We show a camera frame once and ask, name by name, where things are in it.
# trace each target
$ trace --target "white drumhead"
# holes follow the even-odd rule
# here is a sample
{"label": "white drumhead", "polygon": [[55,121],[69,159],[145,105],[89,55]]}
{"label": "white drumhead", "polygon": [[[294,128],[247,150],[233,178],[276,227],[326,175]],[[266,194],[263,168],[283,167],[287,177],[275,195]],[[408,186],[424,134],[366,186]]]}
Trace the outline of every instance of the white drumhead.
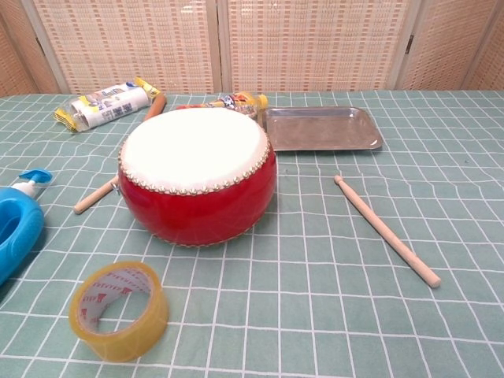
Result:
{"label": "white drumhead", "polygon": [[230,109],[179,109],[141,123],[120,152],[121,168],[147,186],[202,190],[233,181],[265,155],[268,139]]}

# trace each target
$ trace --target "packing tape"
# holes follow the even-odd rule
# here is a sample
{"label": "packing tape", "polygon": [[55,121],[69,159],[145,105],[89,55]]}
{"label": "packing tape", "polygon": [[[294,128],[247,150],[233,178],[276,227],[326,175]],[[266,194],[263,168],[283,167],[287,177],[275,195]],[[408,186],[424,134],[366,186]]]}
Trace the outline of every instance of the packing tape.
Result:
{"label": "packing tape", "polygon": [[[142,315],[129,327],[99,333],[103,311],[122,295],[148,294]],[[146,353],[161,338],[168,323],[168,302],[154,270],[138,261],[107,265],[91,275],[76,291],[70,304],[72,330],[101,359],[125,362]]]}

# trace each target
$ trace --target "blue bottle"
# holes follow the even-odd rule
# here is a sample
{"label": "blue bottle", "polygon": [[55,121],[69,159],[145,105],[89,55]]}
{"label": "blue bottle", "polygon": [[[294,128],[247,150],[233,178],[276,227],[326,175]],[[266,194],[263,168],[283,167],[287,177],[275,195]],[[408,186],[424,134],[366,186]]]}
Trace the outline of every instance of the blue bottle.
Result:
{"label": "blue bottle", "polygon": [[44,214],[35,197],[35,184],[48,183],[50,172],[33,169],[19,175],[27,183],[0,188],[0,285],[2,285],[40,237]]}

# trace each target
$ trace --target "tablecloth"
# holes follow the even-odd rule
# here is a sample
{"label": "tablecloth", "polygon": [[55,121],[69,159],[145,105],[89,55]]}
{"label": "tablecloth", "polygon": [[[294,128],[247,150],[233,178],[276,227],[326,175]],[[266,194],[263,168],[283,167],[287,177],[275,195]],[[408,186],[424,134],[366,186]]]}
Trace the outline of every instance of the tablecloth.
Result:
{"label": "tablecloth", "polygon": [[[219,94],[167,94],[165,112]],[[379,150],[279,152],[275,195],[246,234],[173,246],[135,221],[122,197],[72,207],[117,172],[143,109],[78,134],[52,112],[70,96],[0,98],[0,187],[41,167],[45,228],[0,287],[0,376],[504,376],[504,92],[267,93],[270,106],[356,106]],[[334,184],[342,175],[442,278],[430,289]],[[156,346],[101,361],[69,327],[90,274],[143,261],[170,318]],[[121,299],[104,332],[129,326],[146,299]]]}

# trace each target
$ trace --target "wooden drumstick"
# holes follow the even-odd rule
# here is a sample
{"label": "wooden drumstick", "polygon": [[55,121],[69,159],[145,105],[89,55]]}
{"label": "wooden drumstick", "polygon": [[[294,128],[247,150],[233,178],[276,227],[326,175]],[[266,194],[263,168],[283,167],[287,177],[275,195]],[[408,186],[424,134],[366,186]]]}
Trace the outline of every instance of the wooden drumstick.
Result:
{"label": "wooden drumstick", "polygon": [[341,176],[335,176],[334,181],[362,216],[430,287],[438,287],[441,284],[441,279],[394,234],[369,206],[362,201],[359,195],[343,181]]}
{"label": "wooden drumstick", "polygon": [[[143,121],[148,120],[149,118],[152,118],[154,116],[157,116],[163,112],[163,109],[165,108],[166,105],[166,97],[164,94],[160,93],[156,96],[154,101],[152,102],[152,105],[149,108],[149,111],[143,118]],[[88,195],[85,199],[82,201],[78,202],[74,207],[73,207],[73,212],[75,214],[81,214],[87,209],[89,209],[93,204],[95,204],[97,201],[105,197],[112,189],[115,188],[115,186],[119,183],[119,176],[116,175],[113,179],[110,181],[104,183],[101,187],[99,187],[96,191]]]}

